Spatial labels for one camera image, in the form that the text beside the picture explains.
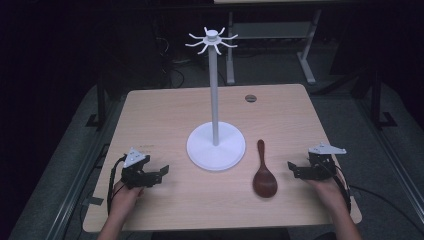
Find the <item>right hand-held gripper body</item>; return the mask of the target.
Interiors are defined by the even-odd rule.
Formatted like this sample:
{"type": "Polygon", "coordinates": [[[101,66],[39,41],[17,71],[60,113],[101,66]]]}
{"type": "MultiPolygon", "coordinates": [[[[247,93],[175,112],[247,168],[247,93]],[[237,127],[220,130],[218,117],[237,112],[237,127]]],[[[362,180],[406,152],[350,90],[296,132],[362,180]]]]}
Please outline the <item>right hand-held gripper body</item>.
{"type": "Polygon", "coordinates": [[[334,155],[346,154],[344,148],[334,147],[329,144],[319,143],[308,149],[309,162],[312,168],[313,180],[325,180],[336,175],[334,155]]]}

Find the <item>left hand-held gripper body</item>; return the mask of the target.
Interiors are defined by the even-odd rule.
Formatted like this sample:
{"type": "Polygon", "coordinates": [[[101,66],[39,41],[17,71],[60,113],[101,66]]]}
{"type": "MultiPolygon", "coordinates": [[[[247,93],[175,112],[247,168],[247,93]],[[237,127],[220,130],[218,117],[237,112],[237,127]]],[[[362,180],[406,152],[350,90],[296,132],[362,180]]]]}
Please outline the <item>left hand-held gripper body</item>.
{"type": "Polygon", "coordinates": [[[121,181],[128,189],[144,187],[146,185],[143,167],[150,161],[150,156],[131,148],[125,155],[124,165],[121,172],[121,181]]]}

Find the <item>dark brown wooden spoon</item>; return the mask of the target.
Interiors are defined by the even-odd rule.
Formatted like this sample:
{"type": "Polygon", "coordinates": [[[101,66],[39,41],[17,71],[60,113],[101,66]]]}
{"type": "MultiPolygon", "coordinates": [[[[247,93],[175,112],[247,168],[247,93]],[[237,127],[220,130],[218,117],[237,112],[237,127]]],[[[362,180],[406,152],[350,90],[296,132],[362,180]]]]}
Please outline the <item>dark brown wooden spoon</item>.
{"type": "Polygon", "coordinates": [[[253,178],[254,192],[262,198],[273,197],[278,190],[275,176],[267,168],[265,163],[265,143],[262,139],[257,142],[260,166],[253,178]]]}

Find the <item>white hook rack stand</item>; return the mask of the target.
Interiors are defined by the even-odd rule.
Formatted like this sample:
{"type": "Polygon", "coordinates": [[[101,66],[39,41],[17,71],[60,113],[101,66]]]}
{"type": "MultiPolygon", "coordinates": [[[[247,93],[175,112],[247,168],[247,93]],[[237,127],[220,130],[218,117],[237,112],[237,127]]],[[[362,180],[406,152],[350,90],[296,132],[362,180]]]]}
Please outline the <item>white hook rack stand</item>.
{"type": "Polygon", "coordinates": [[[186,142],[186,151],[190,160],[201,169],[220,172],[237,165],[246,151],[246,140],[242,132],[234,125],[219,120],[218,98],[218,60],[221,54],[219,46],[235,48],[226,43],[232,37],[222,37],[225,29],[220,31],[204,28],[203,36],[189,34],[197,43],[187,47],[202,46],[199,55],[208,52],[211,121],[196,127],[186,142]]]}

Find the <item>person's left hand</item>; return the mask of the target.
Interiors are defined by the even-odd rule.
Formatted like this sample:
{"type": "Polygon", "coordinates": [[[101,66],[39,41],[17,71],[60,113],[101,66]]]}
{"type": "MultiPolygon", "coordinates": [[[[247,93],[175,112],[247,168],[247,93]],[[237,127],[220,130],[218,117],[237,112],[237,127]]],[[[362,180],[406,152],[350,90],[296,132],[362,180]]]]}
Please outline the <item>person's left hand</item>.
{"type": "Polygon", "coordinates": [[[134,209],[137,200],[143,195],[143,187],[129,189],[121,181],[113,189],[112,203],[109,216],[113,219],[125,220],[134,209]]]}

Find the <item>person's right hand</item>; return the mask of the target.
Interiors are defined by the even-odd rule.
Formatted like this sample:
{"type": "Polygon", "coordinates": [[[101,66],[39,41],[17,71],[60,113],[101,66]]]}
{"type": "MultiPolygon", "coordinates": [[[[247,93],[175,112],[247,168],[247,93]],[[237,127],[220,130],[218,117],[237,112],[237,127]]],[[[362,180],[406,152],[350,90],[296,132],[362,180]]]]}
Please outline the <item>person's right hand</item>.
{"type": "Polygon", "coordinates": [[[307,180],[307,183],[314,188],[329,212],[341,213],[348,210],[340,188],[333,179],[307,180]]]}

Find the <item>grey tape strip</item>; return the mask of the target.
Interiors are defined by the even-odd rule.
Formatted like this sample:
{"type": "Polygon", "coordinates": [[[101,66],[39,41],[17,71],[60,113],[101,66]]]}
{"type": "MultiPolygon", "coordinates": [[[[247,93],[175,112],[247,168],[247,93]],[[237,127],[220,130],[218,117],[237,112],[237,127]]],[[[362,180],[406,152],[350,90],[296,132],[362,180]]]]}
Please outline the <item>grey tape strip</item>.
{"type": "Polygon", "coordinates": [[[104,199],[103,198],[98,198],[98,197],[87,197],[82,201],[82,204],[84,206],[89,206],[89,205],[96,205],[96,206],[101,206],[103,203],[104,199]]]}

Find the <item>black metal stand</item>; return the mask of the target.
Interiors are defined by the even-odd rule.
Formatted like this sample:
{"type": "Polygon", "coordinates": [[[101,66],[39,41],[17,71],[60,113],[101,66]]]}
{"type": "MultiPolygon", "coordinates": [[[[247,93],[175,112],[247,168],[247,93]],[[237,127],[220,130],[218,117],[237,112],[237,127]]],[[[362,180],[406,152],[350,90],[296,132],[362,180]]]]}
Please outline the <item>black metal stand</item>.
{"type": "Polygon", "coordinates": [[[100,75],[97,79],[96,94],[97,94],[97,113],[90,115],[86,123],[86,127],[95,127],[97,131],[100,131],[106,120],[106,100],[105,100],[106,92],[105,92],[102,75],[100,75]]]}
{"type": "Polygon", "coordinates": [[[382,130],[385,127],[396,127],[397,123],[389,112],[381,111],[382,81],[377,70],[371,71],[371,105],[370,119],[373,125],[382,130]]]}

